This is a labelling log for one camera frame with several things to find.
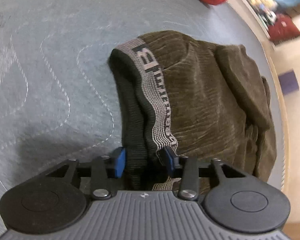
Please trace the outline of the dark red cushion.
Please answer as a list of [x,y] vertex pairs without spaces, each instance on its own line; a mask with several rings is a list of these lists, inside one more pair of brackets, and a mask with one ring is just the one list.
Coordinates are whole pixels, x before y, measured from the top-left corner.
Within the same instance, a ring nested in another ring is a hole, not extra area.
[[277,14],[274,24],[268,27],[268,34],[270,42],[278,45],[299,38],[300,30],[288,15]]

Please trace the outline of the purple foam block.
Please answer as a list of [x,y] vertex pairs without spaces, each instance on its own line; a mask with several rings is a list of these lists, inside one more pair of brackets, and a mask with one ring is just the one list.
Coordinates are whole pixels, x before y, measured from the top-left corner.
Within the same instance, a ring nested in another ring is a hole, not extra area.
[[294,70],[282,73],[278,78],[283,95],[299,91],[299,84]]

